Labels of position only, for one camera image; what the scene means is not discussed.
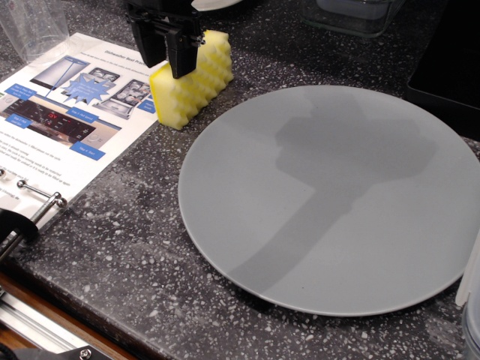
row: gray plate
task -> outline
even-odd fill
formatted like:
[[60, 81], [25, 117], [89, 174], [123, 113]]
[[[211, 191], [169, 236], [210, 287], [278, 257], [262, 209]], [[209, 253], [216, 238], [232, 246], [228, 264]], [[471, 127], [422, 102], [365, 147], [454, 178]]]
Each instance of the gray plate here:
[[192, 6], [198, 11], [212, 11], [228, 8], [242, 0], [193, 0]]
[[288, 88], [209, 125], [178, 195], [202, 255], [241, 288], [312, 314], [417, 304], [463, 273], [480, 165], [438, 118], [343, 86]]

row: black countertop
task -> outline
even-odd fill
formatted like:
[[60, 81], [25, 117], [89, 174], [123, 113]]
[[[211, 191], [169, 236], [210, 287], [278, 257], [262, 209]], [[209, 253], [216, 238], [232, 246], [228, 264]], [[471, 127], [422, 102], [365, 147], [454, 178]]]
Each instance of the black countertop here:
[[[63, 3], [71, 34], [134, 45], [115, 0]], [[458, 282], [381, 316], [286, 310], [238, 288], [203, 259], [177, 200], [193, 141], [249, 98], [313, 84], [404, 98], [444, 5], [407, 0], [374, 39], [305, 25], [291, 0], [244, 0], [204, 13], [205, 28], [230, 35], [235, 79], [184, 130], [157, 126], [143, 136], [5, 271], [144, 359], [461, 359]], [[0, 44], [3, 78], [21, 63], [5, 35]], [[477, 142], [465, 141], [480, 154]]]

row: blue text box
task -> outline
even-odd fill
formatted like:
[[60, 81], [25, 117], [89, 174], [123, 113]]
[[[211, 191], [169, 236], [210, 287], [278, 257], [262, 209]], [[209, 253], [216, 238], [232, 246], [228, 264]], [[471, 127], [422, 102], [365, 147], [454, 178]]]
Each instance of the blue text box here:
[[139, 106], [139, 109], [146, 111], [147, 113], [153, 114], [155, 112], [155, 105], [153, 102], [145, 100]]
[[17, 114], [12, 114], [5, 119], [6, 122], [10, 122], [13, 125], [18, 126], [19, 128], [25, 129], [27, 128], [33, 121], [28, 120], [22, 116], [18, 116]]
[[75, 116], [77, 119], [83, 120], [84, 122], [88, 122], [89, 124], [91, 124], [92, 122], [98, 119], [98, 115], [81, 110], [78, 107], [72, 107], [67, 111], [67, 114]]
[[5, 90], [7, 94], [16, 96], [22, 100], [28, 100], [33, 95], [37, 94], [36, 91], [31, 90], [30, 88], [26, 88], [25, 86], [21, 86], [19, 84], [12, 85], [10, 88]]
[[79, 154], [85, 155], [87, 158], [94, 160], [100, 160], [102, 156], [105, 155], [103, 151], [98, 150], [97, 148], [92, 148], [91, 146], [85, 145], [83, 142], [75, 142], [70, 149], [78, 152]]

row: printed instruction sheet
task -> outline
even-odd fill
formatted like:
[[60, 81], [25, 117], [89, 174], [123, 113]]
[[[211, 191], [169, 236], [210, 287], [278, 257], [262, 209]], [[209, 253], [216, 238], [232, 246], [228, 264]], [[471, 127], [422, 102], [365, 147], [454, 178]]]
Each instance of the printed instruction sheet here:
[[149, 76], [164, 63], [148, 68], [139, 52], [83, 34], [70, 44], [0, 84], [0, 208], [27, 218], [47, 198], [19, 180], [70, 201], [158, 120]]

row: sponge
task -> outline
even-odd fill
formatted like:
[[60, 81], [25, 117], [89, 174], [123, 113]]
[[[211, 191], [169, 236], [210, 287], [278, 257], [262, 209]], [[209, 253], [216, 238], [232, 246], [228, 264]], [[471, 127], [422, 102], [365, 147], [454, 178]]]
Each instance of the sponge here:
[[181, 130], [233, 79], [228, 34], [207, 30], [198, 49], [196, 69], [173, 79], [170, 64], [150, 76], [151, 94], [158, 121]]

